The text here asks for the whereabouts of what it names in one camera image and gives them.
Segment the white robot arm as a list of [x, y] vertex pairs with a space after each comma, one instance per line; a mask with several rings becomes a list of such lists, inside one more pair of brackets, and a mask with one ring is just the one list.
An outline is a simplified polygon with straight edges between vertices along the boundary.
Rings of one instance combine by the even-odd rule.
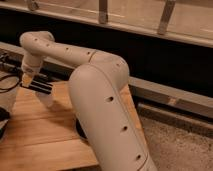
[[74, 68], [68, 81], [71, 103], [102, 171], [157, 171], [120, 96], [129, 80], [122, 57], [57, 43], [48, 31], [25, 32], [20, 45], [25, 50], [22, 83], [26, 86], [46, 57]]

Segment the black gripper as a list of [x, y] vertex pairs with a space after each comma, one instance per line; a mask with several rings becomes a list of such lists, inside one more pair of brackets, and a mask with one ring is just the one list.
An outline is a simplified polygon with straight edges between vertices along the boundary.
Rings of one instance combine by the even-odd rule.
[[33, 80], [30, 84], [21, 83], [20, 86], [44, 94], [50, 94], [53, 88], [52, 84], [38, 80]]

